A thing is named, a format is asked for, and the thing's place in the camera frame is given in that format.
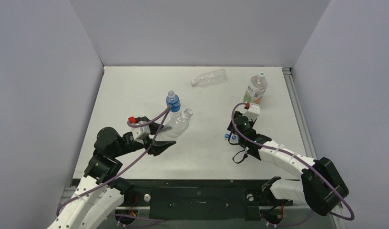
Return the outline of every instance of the clear plastic bottle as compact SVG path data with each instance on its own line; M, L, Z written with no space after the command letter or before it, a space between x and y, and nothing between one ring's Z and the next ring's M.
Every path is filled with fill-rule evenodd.
M267 88L267 80L264 73L253 76L246 89L244 102L259 104L262 100L263 93Z
M189 127L190 118L193 111L189 108L181 113L178 113L169 120L167 124L161 129L156 141L175 141L185 130Z
M179 96L175 92L168 91L168 96L166 97L166 106L171 105L172 112L178 112L181 109L181 102L179 101Z
M192 87L208 87L227 81L227 71L225 69L220 69L209 73L201 74L196 79L191 80L190 83L192 84Z

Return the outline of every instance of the white wall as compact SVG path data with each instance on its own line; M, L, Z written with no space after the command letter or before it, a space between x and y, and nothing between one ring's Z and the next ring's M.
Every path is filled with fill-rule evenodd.
M293 74L317 155L349 187L348 228L389 229L389 0L332 0Z
M0 0L0 229L55 219L102 71L67 0Z
M329 0L70 0L105 65L293 66Z

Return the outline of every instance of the plastic bottle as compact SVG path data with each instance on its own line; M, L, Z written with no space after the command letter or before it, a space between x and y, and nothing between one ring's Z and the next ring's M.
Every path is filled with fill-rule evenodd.
M179 101L179 96L173 91L168 91L168 96L166 97L166 106L172 105L171 111L177 112L181 109L181 102Z
M259 104L262 100L263 93L267 88L267 80L264 73L253 76L246 89L244 102Z
M181 113L178 113L169 120L167 124L161 129L156 141L175 141L185 130L189 127L190 118L193 111L189 108Z
M192 84L192 87L208 87L227 81L227 71L225 69L220 69L209 73L201 74L196 79L191 80L190 83Z

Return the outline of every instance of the silver bolt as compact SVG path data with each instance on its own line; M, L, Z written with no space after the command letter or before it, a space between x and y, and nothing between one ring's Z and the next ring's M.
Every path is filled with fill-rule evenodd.
M247 196L246 196L246 199L248 200L248 201L254 201L254 195L252 195L252 194L248 194Z
M145 201L145 202L149 202L150 200L151 200L150 194L145 194L145 195L144 195L144 201Z

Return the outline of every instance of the tabletop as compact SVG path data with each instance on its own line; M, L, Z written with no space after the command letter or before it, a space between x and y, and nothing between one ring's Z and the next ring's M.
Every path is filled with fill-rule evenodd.
M207 88L192 87L200 74L226 69L228 82ZM130 116L154 118L166 108L166 96L174 90L181 110L194 112L189 128L177 143L159 156L146 155L122 177L133 179L271 179L294 178L268 162L248 157L235 164L233 155L240 146L224 138L233 107L242 102L249 79L266 74L268 87L260 104L261 114L254 125L259 133L286 148L306 155L283 72L279 67L106 67L73 178L83 175L92 157L98 131L111 126L120 135L131 131ZM144 150L117 159L129 165Z

